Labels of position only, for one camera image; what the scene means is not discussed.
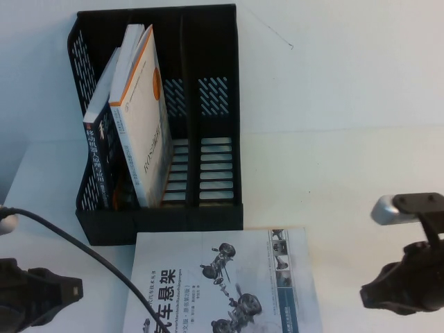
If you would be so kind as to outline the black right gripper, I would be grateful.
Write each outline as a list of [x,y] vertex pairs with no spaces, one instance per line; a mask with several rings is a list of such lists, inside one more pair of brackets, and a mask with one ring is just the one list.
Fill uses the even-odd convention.
[[385,265],[372,282],[361,287],[360,296],[368,309],[399,309],[400,313],[442,309],[443,240],[438,248],[427,241],[405,246],[402,262]]

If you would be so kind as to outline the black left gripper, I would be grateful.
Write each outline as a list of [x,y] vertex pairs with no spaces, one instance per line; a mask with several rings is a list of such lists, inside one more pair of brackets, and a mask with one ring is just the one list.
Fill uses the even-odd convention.
[[[31,285],[37,277],[37,300]],[[17,260],[1,259],[1,332],[21,332],[39,325],[37,302],[47,312],[83,298],[83,281],[52,273],[47,268],[21,270]]]

